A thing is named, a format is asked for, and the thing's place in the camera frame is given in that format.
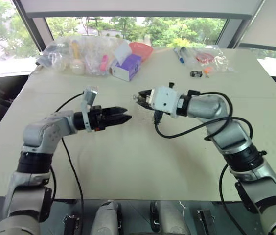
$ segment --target table surface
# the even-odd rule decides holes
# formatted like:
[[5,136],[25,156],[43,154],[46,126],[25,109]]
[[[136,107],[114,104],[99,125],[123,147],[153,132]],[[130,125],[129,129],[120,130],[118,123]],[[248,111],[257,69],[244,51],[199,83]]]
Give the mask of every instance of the table surface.
[[[156,134],[150,112],[132,99],[138,91],[175,82],[175,89],[226,93],[234,115],[248,119],[253,143],[266,150],[276,172],[276,84],[246,50],[224,49],[234,72],[192,78],[171,48],[157,49],[131,82],[115,77],[74,76],[35,71],[0,123],[0,196],[6,195],[10,175],[17,167],[26,125],[43,119],[88,86],[97,86],[95,105],[121,106],[133,118],[105,131],[80,131],[65,137],[85,198],[167,199],[219,201],[218,179],[225,165],[215,146],[204,141],[205,129],[176,139]],[[63,110],[80,111],[81,99]],[[174,134],[200,124],[196,118],[164,116],[160,129]],[[57,198],[79,198],[78,187],[60,143],[52,162]],[[240,200],[235,179],[224,176],[225,200]]]

